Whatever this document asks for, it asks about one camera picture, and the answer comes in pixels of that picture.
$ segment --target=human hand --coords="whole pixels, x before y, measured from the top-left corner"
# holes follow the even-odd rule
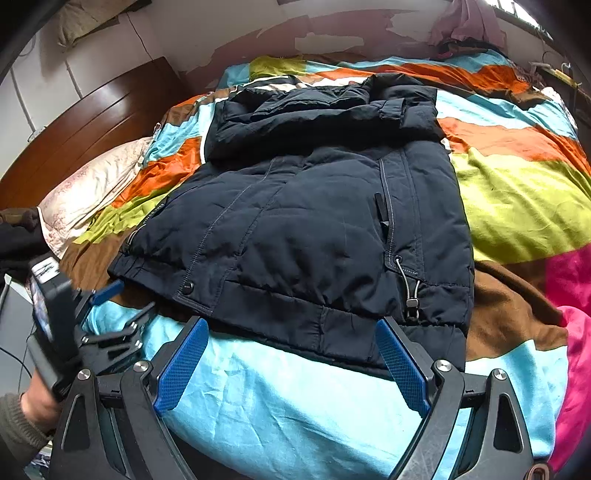
[[[29,388],[21,396],[21,409],[25,418],[43,433],[53,430],[60,418],[61,405],[53,398],[37,369]]]

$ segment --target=orange fabric stripe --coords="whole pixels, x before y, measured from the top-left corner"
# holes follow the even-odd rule
[[[456,118],[437,119],[455,153],[470,147],[482,155],[515,155],[529,161],[560,160],[591,175],[591,167],[578,142],[536,125],[521,129],[501,125],[482,127]]]
[[[148,163],[111,206],[121,207],[135,197],[144,197],[157,189],[172,188],[184,181],[201,165],[200,145],[201,137],[187,138],[175,154]]]
[[[190,99],[185,100],[184,102],[177,103],[175,106],[192,105],[195,103],[195,101],[197,101],[200,98],[205,97],[205,96],[206,96],[205,93],[202,93],[201,95],[195,95],[194,97],[191,97]]]
[[[367,71],[339,68],[326,72],[317,72],[314,75],[336,80],[346,77],[369,77],[373,73],[385,72],[406,73],[412,77],[431,82],[460,88],[468,87],[480,92],[510,90],[513,93],[524,93],[530,88],[527,82],[517,79],[513,68],[507,65],[484,65],[477,73],[471,73],[454,66],[405,63],[400,66],[379,65],[371,67]]]

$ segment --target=light blue fabric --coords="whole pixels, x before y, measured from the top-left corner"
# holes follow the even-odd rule
[[[94,307],[87,327],[119,330],[137,310]],[[152,358],[181,325],[157,316],[144,332]],[[566,347],[549,352],[523,343],[496,359],[466,364],[470,373],[503,368],[524,409],[534,454],[548,455],[566,391]],[[448,477],[469,416],[461,411],[437,473]],[[251,340],[212,334],[169,428],[195,448],[252,478],[387,478],[420,418],[394,382],[306,360]]]
[[[202,144],[204,144],[205,134],[212,123],[214,109],[215,102],[200,105],[197,113],[181,125],[165,124],[146,152],[144,166],[150,161],[174,155],[188,138],[203,136]]]
[[[336,70],[339,68],[348,68],[354,70],[372,69],[381,65],[395,65],[400,66],[408,63],[436,65],[436,66],[454,66],[462,68],[470,73],[477,73],[483,66],[486,65],[510,65],[509,61],[501,54],[494,50],[489,50],[486,53],[476,53],[472,55],[462,55],[459,57],[452,57],[447,60],[423,60],[423,59],[404,59],[401,57],[389,57],[387,59],[378,61],[356,61],[354,63],[348,61],[340,61],[336,65],[326,65],[316,61],[306,62],[306,73],[326,72]]]
[[[228,88],[234,85],[242,85],[248,83],[251,77],[251,64],[241,63],[240,65],[232,65],[228,67],[217,84],[217,88]]]
[[[482,127],[502,125],[505,128],[521,129],[541,125],[552,133],[577,140],[568,117],[553,100],[545,100],[529,110],[522,110],[507,100],[481,95],[463,98],[438,89],[436,107],[437,118],[449,116]]]

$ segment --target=sweater sleeve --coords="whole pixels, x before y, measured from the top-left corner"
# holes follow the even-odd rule
[[[22,467],[27,466],[49,441],[25,418],[20,396],[11,393],[0,397],[0,436]]]

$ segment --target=wooden headboard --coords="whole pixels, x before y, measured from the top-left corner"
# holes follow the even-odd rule
[[[164,57],[97,88],[56,118],[0,180],[0,210],[34,207],[82,165],[147,137],[166,110],[190,97]]]

